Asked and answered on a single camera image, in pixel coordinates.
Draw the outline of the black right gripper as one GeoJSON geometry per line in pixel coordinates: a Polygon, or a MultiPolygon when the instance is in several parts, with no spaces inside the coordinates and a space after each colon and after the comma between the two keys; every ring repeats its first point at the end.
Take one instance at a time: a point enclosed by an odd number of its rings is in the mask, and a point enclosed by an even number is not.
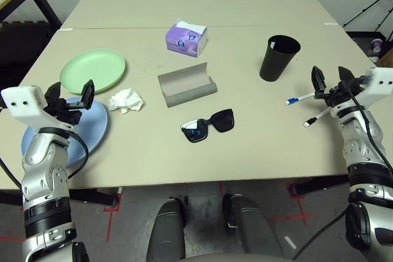
{"type": "Polygon", "coordinates": [[[338,66],[338,73],[340,82],[337,86],[331,88],[328,93],[325,92],[326,84],[323,72],[317,67],[313,66],[311,71],[311,82],[314,87],[314,98],[323,99],[328,107],[336,107],[337,105],[351,101],[352,97],[355,97],[364,88],[361,87],[356,79],[354,79],[353,73],[342,66],[338,66]]]}

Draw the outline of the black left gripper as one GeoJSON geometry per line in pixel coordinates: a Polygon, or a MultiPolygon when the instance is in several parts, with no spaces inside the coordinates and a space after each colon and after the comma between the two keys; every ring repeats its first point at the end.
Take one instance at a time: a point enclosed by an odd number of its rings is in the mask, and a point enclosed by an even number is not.
{"type": "Polygon", "coordinates": [[[90,79],[82,89],[81,101],[68,103],[60,98],[61,83],[51,85],[45,93],[47,106],[45,111],[57,120],[68,123],[72,126],[78,125],[82,112],[80,109],[89,110],[95,97],[95,85],[90,79]]]}

